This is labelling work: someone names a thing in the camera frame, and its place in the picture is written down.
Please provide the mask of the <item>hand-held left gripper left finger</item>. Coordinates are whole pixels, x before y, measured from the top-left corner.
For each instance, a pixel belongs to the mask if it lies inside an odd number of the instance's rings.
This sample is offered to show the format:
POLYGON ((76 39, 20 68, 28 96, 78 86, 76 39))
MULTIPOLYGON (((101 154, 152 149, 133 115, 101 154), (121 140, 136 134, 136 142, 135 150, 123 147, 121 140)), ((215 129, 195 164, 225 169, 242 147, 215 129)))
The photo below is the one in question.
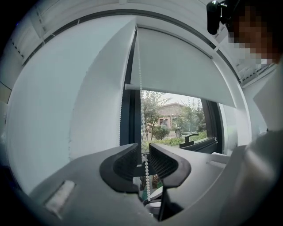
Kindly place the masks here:
POLYGON ((137 144, 79 157, 30 193, 47 226, 154 226, 133 183, 137 144))

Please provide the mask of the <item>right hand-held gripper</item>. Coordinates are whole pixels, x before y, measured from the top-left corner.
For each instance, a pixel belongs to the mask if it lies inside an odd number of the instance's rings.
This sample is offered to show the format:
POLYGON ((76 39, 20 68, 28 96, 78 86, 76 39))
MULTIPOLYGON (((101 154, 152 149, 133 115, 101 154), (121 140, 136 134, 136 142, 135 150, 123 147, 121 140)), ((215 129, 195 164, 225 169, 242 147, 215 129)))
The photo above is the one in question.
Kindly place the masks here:
POLYGON ((254 102, 268 131, 245 147, 219 226, 283 226, 283 63, 254 102))

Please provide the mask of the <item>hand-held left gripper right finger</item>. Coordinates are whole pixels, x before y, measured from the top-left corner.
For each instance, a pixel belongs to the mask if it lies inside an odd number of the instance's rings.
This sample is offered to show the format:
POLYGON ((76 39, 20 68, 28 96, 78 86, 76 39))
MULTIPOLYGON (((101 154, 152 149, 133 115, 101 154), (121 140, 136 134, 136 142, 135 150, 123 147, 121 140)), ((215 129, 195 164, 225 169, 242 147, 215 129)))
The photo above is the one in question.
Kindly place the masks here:
POLYGON ((159 219, 149 226, 220 226, 224 204, 218 178, 226 165, 207 153, 152 143, 150 162, 163 183, 159 219))

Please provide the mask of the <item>white roller blind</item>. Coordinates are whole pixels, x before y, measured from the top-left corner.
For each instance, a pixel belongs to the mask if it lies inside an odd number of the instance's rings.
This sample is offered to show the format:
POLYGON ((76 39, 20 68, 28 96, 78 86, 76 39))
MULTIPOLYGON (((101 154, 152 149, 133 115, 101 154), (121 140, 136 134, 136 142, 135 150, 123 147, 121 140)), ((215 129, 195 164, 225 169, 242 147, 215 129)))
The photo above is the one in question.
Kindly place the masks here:
POLYGON ((130 84, 235 107, 227 82, 212 59, 158 31, 138 29, 130 84))

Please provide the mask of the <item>brick building outdoors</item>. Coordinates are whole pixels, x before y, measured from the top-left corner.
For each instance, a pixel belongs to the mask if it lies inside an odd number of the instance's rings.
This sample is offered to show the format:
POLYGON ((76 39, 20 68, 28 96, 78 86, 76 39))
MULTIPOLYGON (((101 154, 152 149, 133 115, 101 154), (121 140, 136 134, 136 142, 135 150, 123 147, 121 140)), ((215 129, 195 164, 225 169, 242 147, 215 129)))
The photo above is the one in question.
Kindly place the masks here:
POLYGON ((169 129, 181 129, 184 132, 202 131, 206 126, 202 104, 192 102, 171 103, 163 105, 158 110, 159 125, 169 129))

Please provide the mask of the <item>green leafy tree outdoors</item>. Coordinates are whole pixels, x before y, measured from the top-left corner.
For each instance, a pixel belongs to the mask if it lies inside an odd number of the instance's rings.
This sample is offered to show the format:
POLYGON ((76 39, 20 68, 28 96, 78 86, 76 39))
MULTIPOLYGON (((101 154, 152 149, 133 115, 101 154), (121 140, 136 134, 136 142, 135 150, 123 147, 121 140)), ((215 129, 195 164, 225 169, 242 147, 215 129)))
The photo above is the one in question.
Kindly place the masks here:
POLYGON ((144 123, 146 134, 150 133, 150 140, 154 136, 154 128, 158 125, 158 120, 161 117, 159 109, 167 104, 171 98, 165 97, 166 93, 142 90, 141 91, 141 110, 144 113, 144 123))

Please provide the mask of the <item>black window frame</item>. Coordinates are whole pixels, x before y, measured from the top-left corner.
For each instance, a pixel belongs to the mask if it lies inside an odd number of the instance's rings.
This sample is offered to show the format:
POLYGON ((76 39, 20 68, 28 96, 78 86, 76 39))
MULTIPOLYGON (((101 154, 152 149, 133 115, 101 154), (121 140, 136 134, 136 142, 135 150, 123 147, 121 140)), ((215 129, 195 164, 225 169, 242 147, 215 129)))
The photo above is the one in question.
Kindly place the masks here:
MULTIPOLYGON (((174 36, 170 33, 166 33, 161 30, 154 30, 150 27, 137 27, 134 33, 133 42, 130 49, 129 60, 126 68, 126 78, 125 85, 129 85, 129 88, 124 89, 123 97, 122 97, 122 113, 121 113, 121 129, 120 131, 125 131, 125 135, 120 137, 121 144, 128 143, 140 143, 141 136, 138 134, 138 127, 141 125, 140 123, 140 110, 138 109, 138 105, 141 103, 138 100, 138 94, 140 94, 141 90, 145 90, 142 87, 136 88, 130 84, 131 74, 132 74, 132 65, 134 58, 134 49, 137 41, 138 29, 148 29, 153 31, 162 32, 164 34, 171 35, 180 40, 181 38, 174 36)), ((219 110, 219 105, 217 102, 213 102, 210 100, 202 99, 202 104, 204 104, 204 113, 206 116, 206 124, 208 129, 208 137, 216 138, 216 141, 213 145, 200 145, 200 150, 205 153, 211 153, 216 151, 217 153, 222 153, 224 149, 224 132, 222 126, 221 113, 219 110)))

